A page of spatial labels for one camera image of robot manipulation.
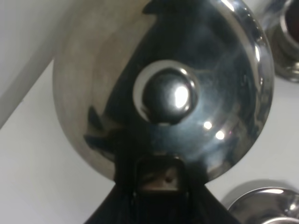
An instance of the metal pot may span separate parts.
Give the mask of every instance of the metal pot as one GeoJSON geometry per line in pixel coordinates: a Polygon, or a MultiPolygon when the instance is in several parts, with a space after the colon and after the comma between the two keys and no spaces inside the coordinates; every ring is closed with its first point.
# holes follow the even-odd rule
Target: metal pot
{"type": "Polygon", "coordinates": [[[53,88],[74,148],[116,181],[89,223],[236,222],[204,184],[258,138],[273,74],[266,37],[240,0],[86,2],[56,56],[53,88]]]}

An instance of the round knob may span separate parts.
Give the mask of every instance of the round knob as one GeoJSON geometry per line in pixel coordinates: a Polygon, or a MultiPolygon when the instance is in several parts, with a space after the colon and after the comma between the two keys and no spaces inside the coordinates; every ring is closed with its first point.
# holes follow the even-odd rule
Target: round knob
{"type": "Polygon", "coordinates": [[[133,99],[138,113],[146,121],[173,125],[195,108],[198,85],[185,65],[175,61],[158,61],[139,74],[133,99]]]}

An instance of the polished metal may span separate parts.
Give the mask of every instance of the polished metal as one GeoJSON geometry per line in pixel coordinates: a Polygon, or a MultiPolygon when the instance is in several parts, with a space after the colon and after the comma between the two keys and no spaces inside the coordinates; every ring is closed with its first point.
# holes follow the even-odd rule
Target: polished metal
{"type": "Polygon", "coordinates": [[[140,116],[152,124],[173,125],[192,112],[199,87],[192,69],[162,60],[145,67],[133,89],[134,105],[140,116]]]}
{"type": "Polygon", "coordinates": [[[289,217],[279,217],[270,219],[263,224],[299,224],[299,219],[289,217]]]}
{"type": "Polygon", "coordinates": [[[88,0],[56,56],[54,100],[67,138],[105,176],[133,147],[174,154],[205,182],[260,135],[273,74],[241,0],[88,0]]]}
{"type": "Polygon", "coordinates": [[[238,198],[228,210],[241,224],[295,224],[299,223],[299,194],[260,188],[238,198]]]}
{"type": "Polygon", "coordinates": [[[299,82],[299,1],[263,1],[256,14],[265,30],[278,75],[299,82]]]}

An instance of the stainless steel pot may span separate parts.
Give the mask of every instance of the stainless steel pot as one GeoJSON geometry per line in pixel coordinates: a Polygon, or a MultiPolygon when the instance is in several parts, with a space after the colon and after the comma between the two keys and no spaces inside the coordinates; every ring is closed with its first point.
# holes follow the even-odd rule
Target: stainless steel pot
{"type": "Polygon", "coordinates": [[[89,0],[56,56],[54,99],[74,148],[116,181],[102,208],[123,191],[187,191],[198,219],[220,221],[229,214],[204,184],[258,138],[273,73],[240,0],[89,0]]]}
{"type": "Polygon", "coordinates": [[[269,39],[278,75],[299,82],[299,1],[266,0],[257,18],[269,39]]]}

